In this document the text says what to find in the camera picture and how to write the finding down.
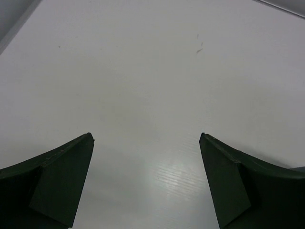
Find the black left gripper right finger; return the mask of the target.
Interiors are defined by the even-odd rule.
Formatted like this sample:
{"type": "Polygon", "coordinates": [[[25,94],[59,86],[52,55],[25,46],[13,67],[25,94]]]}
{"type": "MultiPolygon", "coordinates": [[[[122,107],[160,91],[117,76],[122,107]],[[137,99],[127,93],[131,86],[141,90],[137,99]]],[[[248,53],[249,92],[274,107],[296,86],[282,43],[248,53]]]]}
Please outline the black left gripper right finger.
{"type": "Polygon", "coordinates": [[[199,145],[220,228],[304,228],[305,173],[265,162],[209,134],[201,134],[199,145]]]}

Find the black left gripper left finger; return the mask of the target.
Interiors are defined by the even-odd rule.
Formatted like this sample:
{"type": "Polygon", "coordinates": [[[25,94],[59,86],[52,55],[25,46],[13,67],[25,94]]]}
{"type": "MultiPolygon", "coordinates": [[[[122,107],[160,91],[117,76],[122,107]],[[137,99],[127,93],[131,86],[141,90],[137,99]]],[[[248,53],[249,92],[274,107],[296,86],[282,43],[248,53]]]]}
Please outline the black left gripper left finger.
{"type": "Polygon", "coordinates": [[[2,229],[73,227],[94,148],[91,133],[0,171],[2,229]]]}

